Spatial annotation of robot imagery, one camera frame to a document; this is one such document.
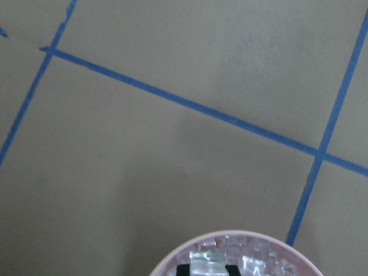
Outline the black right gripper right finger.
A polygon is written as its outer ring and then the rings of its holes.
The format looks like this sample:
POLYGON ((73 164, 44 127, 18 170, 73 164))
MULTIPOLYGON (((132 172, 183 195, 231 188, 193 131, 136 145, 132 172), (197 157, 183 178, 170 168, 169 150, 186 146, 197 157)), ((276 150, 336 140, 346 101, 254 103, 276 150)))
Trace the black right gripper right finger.
POLYGON ((227 264, 225 266, 229 276, 240 276, 240 271, 237 265, 227 264))

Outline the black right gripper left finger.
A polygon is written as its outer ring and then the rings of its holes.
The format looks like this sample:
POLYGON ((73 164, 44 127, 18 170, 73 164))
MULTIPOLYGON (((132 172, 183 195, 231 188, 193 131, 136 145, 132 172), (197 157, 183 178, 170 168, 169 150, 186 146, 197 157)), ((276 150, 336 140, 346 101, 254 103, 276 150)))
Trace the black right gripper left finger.
POLYGON ((189 264, 177 265, 176 276, 190 276, 190 265, 189 264))

